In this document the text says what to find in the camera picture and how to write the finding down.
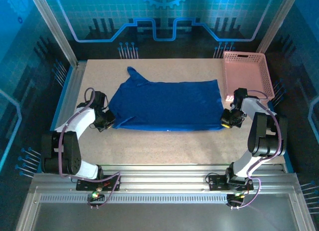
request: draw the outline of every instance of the blue t-shirt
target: blue t-shirt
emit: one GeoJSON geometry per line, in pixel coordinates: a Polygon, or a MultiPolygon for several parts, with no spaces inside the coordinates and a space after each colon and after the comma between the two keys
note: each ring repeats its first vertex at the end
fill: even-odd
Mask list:
{"type": "Polygon", "coordinates": [[[223,105],[217,80],[151,82],[134,68],[121,84],[109,108],[114,128],[157,131],[220,130],[223,105]]]}

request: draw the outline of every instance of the robotic arm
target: robotic arm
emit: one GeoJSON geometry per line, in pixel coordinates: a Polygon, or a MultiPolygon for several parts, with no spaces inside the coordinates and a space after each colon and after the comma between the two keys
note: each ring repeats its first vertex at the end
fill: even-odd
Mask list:
{"type": "MultiPolygon", "coordinates": [[[[281,150],[276,156],[282,156],[286,151],[288,122],[286,117],[278,116],[274,112],[272,114],[278,120],[282,139],[281,150]]],[[[247,89],[239,88],[234,92],[231,109],[224,110],[221,124],[227,128],[240,128],[247,116],[253,120],[248,137],[248,150],[226,170],[227,183],[232,185],[247,185],[248,172],[251,175],[267,160],[263,159],[253,168],[252,165],[262,158],[272,157],[278,147],[278,132],[274,119],[262,107],[257,97],[248,96],[247,89]]]]}
{"type": "MultiPolygon", "coordinates": [[[[100,132],[110,128],[115,116],[110,110],[103,112],[106,95],[95,91],[95,97],[88,109],[77,115],[68,125],[63,136],[62,146],[62,173],[77,177],[96,179],[103,178],[103,170],[98,165],[93,165],[81,159],[78,139],[85,129],[93,124],[100,132]]],[[[81,103],[75,111],[79,113],[89,102],[81,103]]],[[[64,123],[54,131],[42,135],[42,170],[45,173],[59,174],[58,141],[65,125],[64,123]]]]}

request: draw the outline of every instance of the pink plastic basket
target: pink plastic basket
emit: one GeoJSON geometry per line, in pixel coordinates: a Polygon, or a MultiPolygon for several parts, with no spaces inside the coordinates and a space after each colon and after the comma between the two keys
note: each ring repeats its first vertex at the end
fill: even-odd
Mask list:
{"type": "MultiPolygon", "coordinates": [[[[275,97],[266,57],[262,53],[225,51],[223,78],[226,101],[234,100],[234,91],[238,88],[264,92],[268,95],[268,100],[263,100],[263,103],[275,97]]],[[[265,98],[257,92],[248,94],[265,98]]]]}

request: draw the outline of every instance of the metal base plate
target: metal base plate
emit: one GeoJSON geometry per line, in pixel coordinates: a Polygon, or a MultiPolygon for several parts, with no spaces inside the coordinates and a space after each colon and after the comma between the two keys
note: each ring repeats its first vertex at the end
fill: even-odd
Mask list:
{"type": "Polygon", "coordinates": [[[227,178],[225,175],[209,175],[209,190],[210,191],[229,191],[229,190],[237,190],[237,191],[253,191],[254,185],[253,182],[248,181],[247,185],[231,185],[227,184],[227,178]]]}
{"type": "MultiPolygon", "coordinates": [[[[104,186],[102,191],[111,191],[117,178],[118,177],[115,176],[115,177],[111,178],[110,180],[103,182],[103,184],[107,184],[107,183],[109,183],[109,184],[104,186]]],[[[121,178],[119,179],[119,183],[115,187],[115,191],[118,191],[120,189],[120,183],[121,183],[121,178]]],[[[97,187],[101,184],[102,183],[92,183],[92,182],[88,182],[88,181],[84,181],[84,180],[78,180],[76,183],[76,190],[77,191],[95,191],[97,189],[97,187]]]]}

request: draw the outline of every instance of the beige table surface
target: beige table surface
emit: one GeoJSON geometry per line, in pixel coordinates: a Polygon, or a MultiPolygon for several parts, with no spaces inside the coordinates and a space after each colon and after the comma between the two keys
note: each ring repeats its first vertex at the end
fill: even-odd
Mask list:
{"type": "MultiPolygon", "coordinates": [[[[150,81],[182,82],[218,80],[223,95],[221,59],[116,59],[88,60],[77,104],[87,87],[113,97],[134,67],[150,81]]],[[[109,129],[100,133],[87,128],[79,144],[82,158],[94,164],[230,164],[247,150],[252,121],[241,129],[196,132],[152,132],[109,129]]],[[[271,161],[284,163],[283,157],[271,161]]]]}

